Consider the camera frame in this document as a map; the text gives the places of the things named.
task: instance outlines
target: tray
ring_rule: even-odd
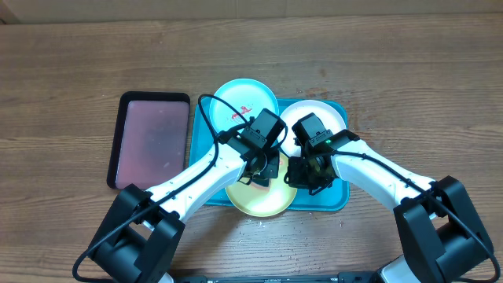
[[[300,99],[278,99],[277,103],[279,104],[280,114],[288,106],[296,103],[297,101],[300,101]],[[323,102],[337,110],[347,125],[347,114],[341,105],[335,103],[334,101]],[[202,105],[204,111],[208,113],[210,108],[210,99],[203,100]],[[199,105],[196,106],[196,113],[194,116],[189,165],[196,163],[201,157],[203,157],[213,144],[210,130],[208,130],[198,108]],[[321,191],[316,196],[310,196],[307,189],[298,189],[296,198],[293,200],[292,204],[290,204],[288,210],[338,211],[349,201],[349,192],[349,182],[342,181],[341,179],[335,180],[331,188]],[[217,192],[206,204],[233,206],[224,189]]]

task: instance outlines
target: wooden table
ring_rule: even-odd
[[[0,27],[0,281],[72,281],[117,194],[105,176],[124,92],[195,101],[240,77],[337,101],[377,152],[459,178],[503,262],[502,14],[18,25]],[[352,186],[334,213],[203,207],[172,269],[328,274],[400,254],[393,215]],[[104,275],[91,261],[80,270]],[[492,273],[484,263],[470,276]]]

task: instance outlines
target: cable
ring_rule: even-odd
[[[97,248],[100,247],[101,244],[103,244],[106,240],[108,240],[111,236],[115,235],[118,233],[120,230],[122,230],[124,227],[129,226],[132,222],[140,219],[142,216],[146,215],[147,213],[151,212],[153,209],[158,208],[163,202],[171,199],[172,197],[176,196],[178,193],[180,193],[182,190],[187,188],[188,186],[192,185],[195,181],[203,177],[206,173],[208,173],[211,168],[216,164],[216,161],[218,159],[218,139],[215,133],[215,129],[210,123],[210,120],[206,117],[206,114],[204,113],[203,110],[203,105],[201,104],[201,101],[204,97],[211,97],[212,99],[216,99],[218,101],[221,101],[225,105],[227,105],[229,108],[231,108],[233,111],[235,111],[236,114],[239,115],[239,117],[244,121],[246,125],[248,125],[248,121],[229,103],[226,101],[222,100],[219,97],[212,96],[210,94],[202,94],[199,96],[199,99],[197,100],[197,104],[199,105],[199,110],[201,112],[201,115],[203,116],[204,122],[208,126],[211,132],[211,136],[213,137],[213,144],[215,145],[215,155],[213,156],[213,159],[211,162],[202,170],[196,177],[190,179],[188,182],[180,186],[179,188],[171,191],[169,194],[167,194],[165,197],[162,199],[158,200],[151,206],[147,207],[146,209],[138,212],[136,215],[131,216],[128,220],[126,220],[124,223],[120,224],[117,226],[114,230],[111,232],[107,233],[104,237],[102,237],[98,242],[96,242],[91,248],[88,248],[85,252],[80,255],[80,257],[75,261],[73,268],[72,268],[72,275],[73,278],[77,281],[80,282],[86,282],[86,283],[113,283],[114,281],[112,279],[101,279],[101,278],[88,278],[88,277],[82,277],[78,273],[78,269],[82,261],[91,253],[94,252]]]
[[[378,160],[378,159],[376,159],[376,158],[374,158],[372,156],[368,156],[368,155],[366,155],[364,153],[341,152],[341,151],[337,151],[336,150],[333,153],[321,153],[321,154],[309,156],[308,158],[306,158],[304,160],[304,162],[307,162],[308,160],[312,160],[312,159],[318,158],[318,157],[334,156],[334,155],[354,156],[354,157],[362,158],[364,160],[372,161],[375,164],[377,164],[377,165],[381,166],[382,168],[386,169],[387,171],[389,171],[393,175],[395,175],[398,179],[400,179],[402,182],[404,182],[408,186],[412,187],[416,191],[418,191],[420,193],[425,193],[426,192],[426,190],[420,188],[418,185],[416,185],[415,183],[413,183],[410,179],[404,177],[403,175],[401,175],[400,173],[398,173],[395,169],[389,167],[387,164],[385,164],[381,160]],[[494,276],[491,279],[477,280],[477,279],[468,279],[468,278],[458,278],[456,281],[459,281],[459,282],[468,282],[468,283],[494,283],[494,282],[496,282],[500,278],[500,276],[501,276],[501,269],[500,269],[500,265],[499,265],[499,263],[498,263],[498,261],[496,259],[496,256],[494,255],[494,253],[491,252],[489,250],[489,248],[480,240],[480,238],[477,235],[475,235],[475,233],[468,226],[466,226],[449,208],[447,208],[445,205],[443,205],[440,200],[437,200],[435,197],[433,197],[429,193],[425,193],[425,195],[437,207],[439,207],[441,210],[443,210],[445,213],[447,213],[448,216],[453,221],[455,221],[455,223],[457,225],[459,225],[459,227],[461,227],[467,234],[469,234],[470,237],[472,237],[473,240],[475,240],[477,242],[477,244],[479,244],[480,247],[486,252],[486,255],[489,257],[490,261],[493,263]]]

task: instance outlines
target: pale yellow plate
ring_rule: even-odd
[[[242,212],[268,217],[285,210],[296,197],[297,189],[291,188],[283,181],[288,167],[288,158],[280,153],[280,168],[277,178],[270,181],[269,187],[263,187],[254,182],[249,186],[235,183],[226,187],[230,201]]]

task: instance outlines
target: robotic arm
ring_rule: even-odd
[[[276,178],[278,149],[273,143],[283,128],[281,119],[265,109],[242,133],[220,135],[216,163],[207,174],[136,221],[152,230],[148,240],[129,226],[109,234],[132,215],[201,173],[215,158],[215,147],[164,184],[147,191],[128,186],[114,200],[90,247],[105,236],[106,241],[89,257],[114,282],[173,282],[165,270],[171,265],[185,222],[213,194],[243,176]],[[449,223],[435,230],[431,219],[446,213],[435,206],[431,196],[440,199],[492,254],[490,238],[466,190],[456,179],[447,177],[435,182],[409,172],[375,153],[356,134],[326,130],[315,114],[302,118],[292,129],[302,155],[290,157],[285,182],[315,194],[335,178],[341,178],[364,189],[394,212],[404,255],[378,270],[373,281],[451,282],[487,258],[480,244],[451,217]]]

